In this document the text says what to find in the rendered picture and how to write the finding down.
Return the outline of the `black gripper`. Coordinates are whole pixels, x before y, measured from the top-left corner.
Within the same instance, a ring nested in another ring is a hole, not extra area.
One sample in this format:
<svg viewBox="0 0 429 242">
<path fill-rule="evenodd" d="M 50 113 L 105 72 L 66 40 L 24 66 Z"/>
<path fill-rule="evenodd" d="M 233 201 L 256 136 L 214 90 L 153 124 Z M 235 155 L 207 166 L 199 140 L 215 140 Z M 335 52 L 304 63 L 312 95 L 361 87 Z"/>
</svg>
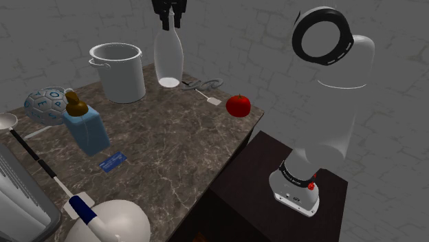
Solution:
<svg viewBox="0 0 429 242">
<path fill-rule="evenodd" d="M 182 14 L 186 11 L 187 0 L 151 0 L 151 3 L 153 5 L 154 12 L 159 14 L 163 30 L 170 30 L 168 13 L 170 9 L 173 9 L 174 12 L 175 28 L 181 27 Z"/>
</svg>

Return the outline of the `clear glass bottle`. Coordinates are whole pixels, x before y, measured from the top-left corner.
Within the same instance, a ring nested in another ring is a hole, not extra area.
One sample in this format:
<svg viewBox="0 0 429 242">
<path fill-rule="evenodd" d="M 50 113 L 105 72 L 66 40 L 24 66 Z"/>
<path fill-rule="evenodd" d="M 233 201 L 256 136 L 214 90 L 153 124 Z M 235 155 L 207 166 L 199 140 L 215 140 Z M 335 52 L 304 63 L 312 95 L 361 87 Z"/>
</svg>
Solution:
<svg viewBox="0 0 429 242">
<path fill-rule="evenodd" d="M 154 61 L 158 83 L 173 88 L 182 81 L 184 53 L 182 43 L 175 30 L 175 13 L 170 10 L 166 26 L 162 27 L 154 40 Z"/>
</svg>

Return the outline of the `small white spatula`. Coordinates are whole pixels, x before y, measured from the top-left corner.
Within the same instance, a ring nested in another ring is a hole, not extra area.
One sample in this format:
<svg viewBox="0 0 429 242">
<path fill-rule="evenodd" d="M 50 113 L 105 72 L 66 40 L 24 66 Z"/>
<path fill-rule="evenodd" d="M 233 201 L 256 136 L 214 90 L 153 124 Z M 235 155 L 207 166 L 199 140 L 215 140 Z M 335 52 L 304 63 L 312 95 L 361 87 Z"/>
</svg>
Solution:
<svg viewBox="0 0 429 242">
<path fill-rule="evenodd" d="M 210 104 L 213 104 L 213 105 L 215 105 L 215 106 L 217 106 L 217 105 L 221 104 L 221 101 L 220 101 L 219 99 L 217 99 L 217 98 L 213 98 L 213 97 L 208 97 L 208 96 L 206 96 L 204 93 L 202 93 L 202 92 L 201 92 L 201 91 L 199 91 L 199 90 L 197 90 L 197 92 L 198 92 L 199 94 L 201 94 L 204 98 L 206 98 L 206 100 L 207 100 Z"/>
</svg>

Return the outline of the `red apple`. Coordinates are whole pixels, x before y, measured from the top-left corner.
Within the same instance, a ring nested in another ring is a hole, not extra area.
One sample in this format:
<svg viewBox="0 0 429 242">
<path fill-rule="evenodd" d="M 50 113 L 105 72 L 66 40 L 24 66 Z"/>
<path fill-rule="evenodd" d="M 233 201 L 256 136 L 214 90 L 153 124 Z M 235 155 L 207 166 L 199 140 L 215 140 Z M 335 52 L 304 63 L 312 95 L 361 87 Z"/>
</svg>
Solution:
<svg viewBox="0 0 429 242">
<path fill-rule="evenodd" d="M 236 118 L 243 118 L 250 113 L 251 103 L 242 95 L 233 96 L 225 104 L 227 112 Z"/>
</svg>

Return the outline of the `brown marble top table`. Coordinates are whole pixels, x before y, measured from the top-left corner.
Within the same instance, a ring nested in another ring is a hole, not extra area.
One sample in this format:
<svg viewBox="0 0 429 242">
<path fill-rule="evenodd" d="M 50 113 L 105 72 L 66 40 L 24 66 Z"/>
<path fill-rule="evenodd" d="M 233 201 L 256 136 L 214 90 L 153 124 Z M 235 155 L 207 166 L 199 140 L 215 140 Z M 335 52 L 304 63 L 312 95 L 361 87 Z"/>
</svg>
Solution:
<svg viewBox="0 0 429 242">
<path fill-rule="evenodd" d="M 143 69 L 146 95 L 131 104 L 106 99 L 102 85 L 77 88 L 78 97 L 101 116 L 111 145 L 89 157 L 65 126 L 43 130 L 22 109 L 14 114 L 16 131 L 73 193 L 86 192 L 97 204 L 112 199 L 134 202 L 151 225 L 150 242 L 166 242 L 219 171 L 245 146 L 263 116 L 252 107 L 244 118 L 232 117 L 223 104 L 210 104 L 196 91 L 161 87 L 154 67 Z M 7 131 L 6 145 L 47 196 L 62 207 L 67 194 Z M 127 159 L 110 172 L 99 164 L 120 151 Z"/>
</svg>

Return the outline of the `blue bottle brown cap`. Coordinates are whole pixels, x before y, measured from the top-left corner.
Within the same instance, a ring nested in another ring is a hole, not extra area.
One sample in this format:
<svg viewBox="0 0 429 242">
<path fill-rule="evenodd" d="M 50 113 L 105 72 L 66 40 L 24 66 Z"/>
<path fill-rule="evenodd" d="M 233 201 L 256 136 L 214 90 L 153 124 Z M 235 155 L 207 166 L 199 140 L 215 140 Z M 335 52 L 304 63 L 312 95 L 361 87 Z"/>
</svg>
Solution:
<svg viewBox="0 0 429 242">
<path fill-rule="evenodd" d="M 73 91 L 68 91 L 65 97 L 67 105 L 63 122 L 78 147 L 88 156 L 94 156 L 110 147 L 111 143 L 100 114 Z"/>
</svg>

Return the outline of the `blue card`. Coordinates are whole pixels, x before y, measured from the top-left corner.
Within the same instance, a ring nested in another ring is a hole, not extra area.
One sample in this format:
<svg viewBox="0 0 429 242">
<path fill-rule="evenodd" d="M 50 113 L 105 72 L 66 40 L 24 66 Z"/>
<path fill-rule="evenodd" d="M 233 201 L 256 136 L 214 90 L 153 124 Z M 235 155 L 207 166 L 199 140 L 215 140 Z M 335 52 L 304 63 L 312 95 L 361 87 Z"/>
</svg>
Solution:
<svg viewBox="0 0 429 242">
<path fill-rule="evenodd" d="M 104 172 L 108 173 L 116 166 L 123 163 L 123 161 L 125 161 L 126 159 L 127 159 L 127 156 L 121 153 L 120 151 L 118 151 L 117 153 L 113 154 L 111 157 L 107 158 L 105 161 L 101 162 L 99 164 L 99 167 L 101 167 L 101 169 Z"/>
</svg>

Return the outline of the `grey lettered ball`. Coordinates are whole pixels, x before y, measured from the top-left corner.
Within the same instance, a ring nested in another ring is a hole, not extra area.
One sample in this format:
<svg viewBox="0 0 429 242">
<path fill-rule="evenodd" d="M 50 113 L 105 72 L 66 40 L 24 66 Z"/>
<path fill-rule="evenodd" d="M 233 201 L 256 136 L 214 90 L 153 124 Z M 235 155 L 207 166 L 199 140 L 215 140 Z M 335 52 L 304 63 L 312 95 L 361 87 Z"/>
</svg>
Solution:
<svg viewBox="0 0 429 242">
<path fill-rule="evenodd" d="M 25 114 L 33 121 L 45 126 L 63 124 L 67 99 L 65 94 L 73 89 L 46 87 L 31 93 L 23 104 Z"/>
</svg>

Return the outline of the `dark robot stand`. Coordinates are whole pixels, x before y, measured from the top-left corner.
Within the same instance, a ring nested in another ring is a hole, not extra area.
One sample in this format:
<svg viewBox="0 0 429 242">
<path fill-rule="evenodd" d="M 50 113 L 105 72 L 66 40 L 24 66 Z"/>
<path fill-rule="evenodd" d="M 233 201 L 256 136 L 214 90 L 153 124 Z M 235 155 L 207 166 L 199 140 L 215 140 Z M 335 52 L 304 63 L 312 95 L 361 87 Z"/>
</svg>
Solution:
<svg viewBox="0 0 429 242">
<path fill-rule="evenodd" d="M 217 175 L 167 242 L 339 242 L 348 183 L 320 169 L 312 217 L 278 202 L 269 176 L 291 149 L 260 131 Z"/>
</svg>

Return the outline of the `white rounded vessel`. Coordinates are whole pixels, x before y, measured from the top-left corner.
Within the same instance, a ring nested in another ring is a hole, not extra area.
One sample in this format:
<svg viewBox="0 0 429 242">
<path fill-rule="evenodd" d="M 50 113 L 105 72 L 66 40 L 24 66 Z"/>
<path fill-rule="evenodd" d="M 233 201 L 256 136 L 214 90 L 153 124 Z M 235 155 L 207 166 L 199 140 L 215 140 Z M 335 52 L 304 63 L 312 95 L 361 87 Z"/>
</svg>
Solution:
<svg viewBox="0 0 429 242">
<path fill-rule="evenodd" d="M 151 225 L 144 211 L 137 204 L 115 199 L 92 208 L 112 234 L 124 242 L 150 242 Z M 81 219 L 77 219 L 64 242 L 102 242 Z"/>
</svg>

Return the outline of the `grey tray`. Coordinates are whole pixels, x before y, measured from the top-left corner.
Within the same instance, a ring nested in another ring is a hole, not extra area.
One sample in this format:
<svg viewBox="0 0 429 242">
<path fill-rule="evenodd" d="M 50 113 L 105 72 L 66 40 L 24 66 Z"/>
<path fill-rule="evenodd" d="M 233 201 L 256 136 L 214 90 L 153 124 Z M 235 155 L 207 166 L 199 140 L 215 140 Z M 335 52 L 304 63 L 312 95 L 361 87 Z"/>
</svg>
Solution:
<svg viewBox="0 0 429 242">
<path fill-rule="evenodd" d="M 0 144 L 0 242 L 45 242 L 61 221 L 60 210 Z"/>
</svg>

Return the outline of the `blue and white handled spatula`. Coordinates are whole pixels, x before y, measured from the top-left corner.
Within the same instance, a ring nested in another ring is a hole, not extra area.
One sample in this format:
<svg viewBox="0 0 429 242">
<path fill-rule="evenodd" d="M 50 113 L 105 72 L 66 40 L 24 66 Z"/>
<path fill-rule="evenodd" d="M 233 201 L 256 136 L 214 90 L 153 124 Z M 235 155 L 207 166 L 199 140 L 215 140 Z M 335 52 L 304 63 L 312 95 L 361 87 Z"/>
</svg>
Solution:
<svg viewBox="0 0 429 242">
<path fill-rule="evenodd" d="M 86 192 L 72 195 L 63 208 L 71 219 L 80 219 L 101 242 L 121 242 L 118 234 L 113 234 L 107 225 L 91 209 L 95 202 Z"/>
</svg>

